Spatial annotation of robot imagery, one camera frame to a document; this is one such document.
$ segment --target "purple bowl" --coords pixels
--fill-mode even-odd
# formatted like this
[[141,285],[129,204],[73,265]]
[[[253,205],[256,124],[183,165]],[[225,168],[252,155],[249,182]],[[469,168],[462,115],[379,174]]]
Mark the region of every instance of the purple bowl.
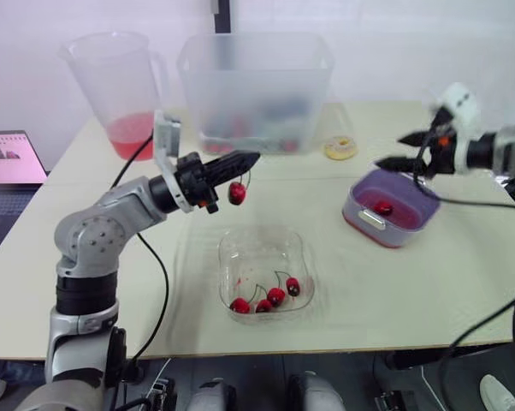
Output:
[[[379,201],[391,205],[392,212],[388,215],[375,212],[374,207]],[[439,206],[440,201],[421,193],[411,178],[374,170],[349,191],[343,217],[379,244],[397,248],[421,231]]]

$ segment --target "laptop screen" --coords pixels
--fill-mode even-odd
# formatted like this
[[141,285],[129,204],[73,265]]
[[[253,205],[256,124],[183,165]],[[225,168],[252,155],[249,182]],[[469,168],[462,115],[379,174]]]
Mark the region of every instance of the laptop screen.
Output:
[[0,184],[40,184],[43,165],[23,131],[0,132]]

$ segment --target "white table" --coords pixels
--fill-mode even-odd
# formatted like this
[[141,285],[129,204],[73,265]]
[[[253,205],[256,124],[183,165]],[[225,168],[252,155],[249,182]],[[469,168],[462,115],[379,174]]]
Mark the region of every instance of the white table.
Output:
[[[182,117],[181,153],[187,153],[196,140]],[[217,214],[179,211],[148,229],[145,236],[168,267],[172,289],[163,326],[145,355],[438,347],[513,298],[515,211],[442,205],[426,230],[399,250],[379,247],[340,214],[348,188],[372,169],[371,162],[411,152],[395,140],[428,120],[419,103],[329,104],[317,146],[330,135],[351,134],[358,142],[357,157],[334,162],[318,149],[303,156],[263,157],[252,169],[243,206],[230,205],[226,187],[220,187]],[[89,121],[5,239],[0,247],[0,358],[44,357],[60,257],[53,242],[56,224],[92,204],[122,165],[104,131]],[[142,174],[159,171],[152,162],[137,163],[125,178]],[[455,198],[510,202],[486,172],[439,176],[433,189]],[[219,300],[216,246],[222,230],[256,223],[288,225],[312,250],[317,292],[298,319],[242,325]],[[121,256],[117,295],[118,325],[127,329],[132,355],[150,334],[163,301],[160,269],[137,240]],[[509,340],[511,314],[468,343]]]

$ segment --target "plastic container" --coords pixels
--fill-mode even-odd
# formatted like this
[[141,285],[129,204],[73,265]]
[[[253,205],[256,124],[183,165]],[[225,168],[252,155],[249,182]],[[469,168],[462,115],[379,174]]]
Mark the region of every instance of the plastic container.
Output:
[[308,147],[334,59],[311,33],[199,35],[178,59],[207,152],[300,152]]
[[[220,299],[228,313],[237,321],[255,324],[293,318],[301,312],[315,292],[315,282],[304,254],[301,237],[285,227],[252,226],[230,230],[219,245]],[[297,278],[298,296],[287,292],[288,277]],[[286,292],[282,304],[268,313],[256,313],[258,303],[267,299],[265,291],[257,286],[269,291],[279,285]],[[235,313],[229,308],[238,297],[250,302],[250,313]]]
[[[148,44],[141,34],[110,32],[75,39],[60,50],[111,144],[125,159],[151,135],[153,111],[161,108],[151,60],[160,84],[165,87],[167,81],[163,61],[149,52]],[[151,158],[152,149],[148,145],[136,159]]]
[[[381,216],[373,211],[379,201],[392,206],[390,215]],[[349,191],[343,217],[379,244],[397,248],[423,230],[439,206],[438,200],[419,192],[410,178],[374,170]]]

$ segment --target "clear plastic bowl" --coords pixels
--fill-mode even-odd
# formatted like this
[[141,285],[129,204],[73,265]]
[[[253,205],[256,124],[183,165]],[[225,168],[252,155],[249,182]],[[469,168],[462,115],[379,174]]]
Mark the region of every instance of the clear plastic bowl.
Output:
[[[301,237],[285,227],[252,226],[230,230],[219,245],[219,291],[220,299],[231,316],[242,323],[252,324],[292,318],[306,307],[314,295],[315,282],[304,254]],[[298,279],[298,296],[287,293],[288,276]],[[286,292],[282,304],[268,313],[256,313],[257,304],[267,299],[265,291],[257,285],[270,290],[279,287],[279,282]],[[237,297],[250,302],[250,313],[236,313],[229,308]]]
[[207,152],[300,152],[309,146],[334,58],[314,33],[198,35],[178,58]]

